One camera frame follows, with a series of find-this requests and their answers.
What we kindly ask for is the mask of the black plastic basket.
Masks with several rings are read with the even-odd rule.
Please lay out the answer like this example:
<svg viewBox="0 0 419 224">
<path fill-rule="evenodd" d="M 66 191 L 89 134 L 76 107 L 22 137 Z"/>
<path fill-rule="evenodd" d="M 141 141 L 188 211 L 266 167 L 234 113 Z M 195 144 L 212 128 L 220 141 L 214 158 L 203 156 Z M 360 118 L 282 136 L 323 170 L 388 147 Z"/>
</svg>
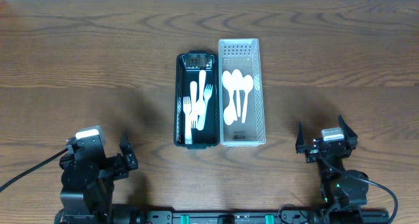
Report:
<svg viewBox="0 0 419 224">
<path fill-rule="evenodd" d="M 198 84 L 200 70 L 206 71 L 206 83 L 213 85 L 212 96 L 208 102 L 205 127 L 199 131 L 192 129 L 192 144 L 185 144 L 185 114 L 183 112 L 183 97 L 189 96 L 190 83 Z M 173 142 L 178 147 L 187 149 L 206 149 L 219 143 L 219 71 L 218 57 L 203 51 L 190 51 L 179 54 L 175 65 L 175 96 L 174 96 L 174 126 Z M 196 101 L 199 97 L 199 86 Z"/>
</svg>

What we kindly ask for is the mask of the white plastic fork top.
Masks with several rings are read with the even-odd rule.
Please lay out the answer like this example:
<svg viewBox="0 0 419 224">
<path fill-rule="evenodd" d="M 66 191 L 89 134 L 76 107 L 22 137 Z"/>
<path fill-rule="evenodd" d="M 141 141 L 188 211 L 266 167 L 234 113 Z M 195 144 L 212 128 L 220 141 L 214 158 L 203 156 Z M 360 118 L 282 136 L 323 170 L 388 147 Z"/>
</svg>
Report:
<svg viewBox="0 0 419 224">
<path fill-rule="evenodd" d="M 198 122 L 197 122 L 197 127 L 196 127 L 196 129 L 199 130 L 199 131 L 203 130 L 204 127 L 205 127 L 208 102 L 209 102 L 209 100 L 212 96 L 212 92 L 213 92 L 213 85 L 208 84 L 204 89 L 204 95 L 203 95 L 203 97 L 204 97 L 204 113 L 199 116 L 199 119 L 198 119 Z"/>
</svg>

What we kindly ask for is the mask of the clear plastic basket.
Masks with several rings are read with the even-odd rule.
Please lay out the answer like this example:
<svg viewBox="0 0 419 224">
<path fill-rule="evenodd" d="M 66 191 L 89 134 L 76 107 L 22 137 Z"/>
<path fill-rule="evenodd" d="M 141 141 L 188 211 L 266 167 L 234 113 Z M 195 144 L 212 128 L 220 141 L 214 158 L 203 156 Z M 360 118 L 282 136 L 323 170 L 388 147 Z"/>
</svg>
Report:
<svg viewBox="0 0 419 224">
<path fill-rule="evenodd" d="M 228 105 L 228 91 L 223 86 L 222 74 L 231 74 L 239 69 L 243 78 L 251 75 L 253 90 L 248 96 L 246 122 L 241 117 L 227 126 L 223 112 Z M 243 111 L 245 92 L 240 91 Z M 236 108 L 236 90 L 234 86 L 234 103 Z M 219 111 L 220 111 L 220 142 L 225 147 L 256 147 L 266 143 L 266 126 L 264 122 L 264 100 L 261 71 L 261 55 L 258 39 L 221 39 L 219 40 Z"/>
</svg>

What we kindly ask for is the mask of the white plastic fork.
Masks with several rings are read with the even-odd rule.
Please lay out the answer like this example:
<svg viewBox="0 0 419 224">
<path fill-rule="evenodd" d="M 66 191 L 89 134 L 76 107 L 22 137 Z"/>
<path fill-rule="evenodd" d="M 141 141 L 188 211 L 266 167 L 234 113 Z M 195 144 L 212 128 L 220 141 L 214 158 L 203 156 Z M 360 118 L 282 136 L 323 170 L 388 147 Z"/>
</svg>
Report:
<svg viewBox="0 0 419 224">
<path fill-rule="evenodd" d="M 191 132 L 191 99 L 189 96 L 183 97 L 183 112 L 185 114 L 185 144 L 192 144 Z"/>
<path fill-rule="evenodd" d="M 196 112 L 196 95 L 198 92 L 198 84 L 196 81 L 191 81 L 190 83 L 190 93 L 191 93 L 191 128 L 196 129 L 198 122 L 198 114 Z"/>
<path fill-rule="evenodd" d="M 196 127 L 196 129 L 199 130 L 199 131 L 203 130 L 204 127 L 205 127 L 208 102 L 209 102 L 209 100 L 212 96 L 212 92 L 213 92 L 213 85 L 208 84 L 204 89 L 204 95 L 203 95 L 203 97 L 204 97 L 204 113 L 199 116 L 199 119 L 198 119 L 198 122 L 197 122 L 197 127 Z"/>
</svg>

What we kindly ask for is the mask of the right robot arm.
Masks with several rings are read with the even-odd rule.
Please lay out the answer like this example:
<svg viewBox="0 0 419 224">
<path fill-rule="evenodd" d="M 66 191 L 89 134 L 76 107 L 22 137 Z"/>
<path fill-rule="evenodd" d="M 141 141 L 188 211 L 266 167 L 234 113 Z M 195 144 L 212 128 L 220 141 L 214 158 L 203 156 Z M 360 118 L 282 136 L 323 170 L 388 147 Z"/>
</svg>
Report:
<svg viewBox="0 0 419 224">
<path fill-rule="evenodd" d="M 295 143 L 296 152 L 305 155 L 307 163 L 315 162 L 321 179 L 320 193 L 326 206 L 316 217 L 331 222 L 331 215 L 360 214 L 360 207 L 367 203 L 368 176 L 357 170 L 346 170 L 343 160 L 357 145 L 357 134 L 338 116 L 339 127 L 321 131 L 321 137 L 309 145 L 304 141 L 302 124 Z"/>
</svg>

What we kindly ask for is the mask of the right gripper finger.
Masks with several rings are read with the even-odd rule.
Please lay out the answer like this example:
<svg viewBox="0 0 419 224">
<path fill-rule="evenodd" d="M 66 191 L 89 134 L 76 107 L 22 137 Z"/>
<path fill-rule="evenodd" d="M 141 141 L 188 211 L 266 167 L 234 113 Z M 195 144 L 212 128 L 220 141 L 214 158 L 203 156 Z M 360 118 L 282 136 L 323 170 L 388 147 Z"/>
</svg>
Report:
<svg viewBox="0 0 419 224">
<path fill-rule="evenodd" d="M 301 121 L 299 121 L 299 131 L 297 134 L 297 140 L 295 142 L 295 149 L 296 149 L 296 153 L 304 153 L 306 150 L 306 145 L 304 142 L 304 136 L 302 133 L 302 123 Z"/>
<path fill-rule="evenodd" d="M 357 139 L 358 139 L 357 134 L 346 124 L 342 115 L 338 116 L 338 122 L 339 122 L 340 128 L 341 128 L 341 130 L 344 134 L 344 137 L 348 141 L 357 141 Z"/>
</svg>

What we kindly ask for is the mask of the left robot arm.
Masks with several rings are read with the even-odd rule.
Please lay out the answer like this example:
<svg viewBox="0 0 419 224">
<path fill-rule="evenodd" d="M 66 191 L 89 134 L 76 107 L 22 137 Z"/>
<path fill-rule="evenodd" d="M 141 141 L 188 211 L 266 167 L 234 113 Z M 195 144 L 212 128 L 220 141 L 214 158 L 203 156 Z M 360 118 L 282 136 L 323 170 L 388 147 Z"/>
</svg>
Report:
<svg viewBox="0 0 419 224">
<path fill-rule="evenodd" d="M 65 145 L 68 153 L 60 159 L 64 171 L 60 199 L 63 204 L 54 218 L 55 223 L 128 223 L 145 221 L 143 213 L 134 206 L 114 204 L 114 181 L 129 177 L 138 169 L 138 161 L 123 135 L 121 152 L 107 157 L 100 135 L 70 138 Z"/>
</svg>

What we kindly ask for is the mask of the white plastic spoon crossing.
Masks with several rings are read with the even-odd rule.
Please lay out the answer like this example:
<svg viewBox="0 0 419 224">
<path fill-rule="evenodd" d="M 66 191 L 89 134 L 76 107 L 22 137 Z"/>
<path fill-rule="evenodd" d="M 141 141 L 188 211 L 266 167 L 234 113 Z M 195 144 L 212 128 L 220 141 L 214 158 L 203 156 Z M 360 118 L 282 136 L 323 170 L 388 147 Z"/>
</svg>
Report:
<svg viewBox="0 0 419 224">
<path fill-rule="evenodd" d="M 237 116 L 241 117 L 242 107 L 241 107 L 240 91 L 242 89 L 243 76 L 239 69 L 235 69 L 232 72 L 232 76 L 233 76 L 234 86 L 236 90 L 236 112 L 237 112 Z"/>
</svg>

